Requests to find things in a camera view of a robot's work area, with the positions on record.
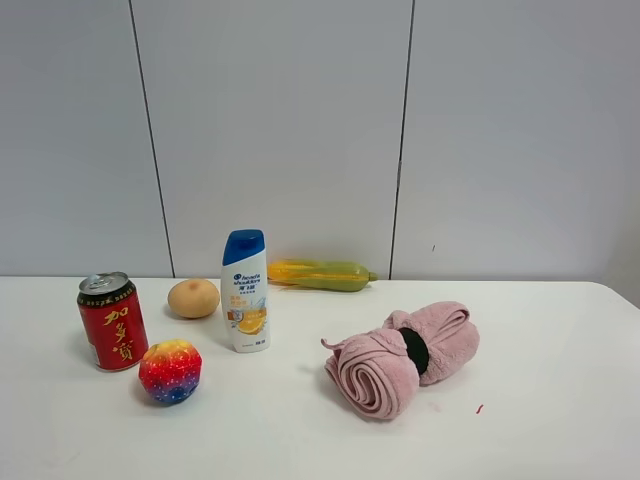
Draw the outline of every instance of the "shampoo bottle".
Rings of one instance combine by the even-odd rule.
[[[261,230],[231,232],[220,280],[222,313],[239,353],[264,350],[271,343],[267,316],[267,256]]]

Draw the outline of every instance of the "pink towel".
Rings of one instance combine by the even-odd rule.
[[[354,408],[391,420],[418,385],[444,380],[471,360],[479,341],[464,305],[439,302],[412,314],[396,310],[382,328],[322,344],[333,350],[325,369]]]

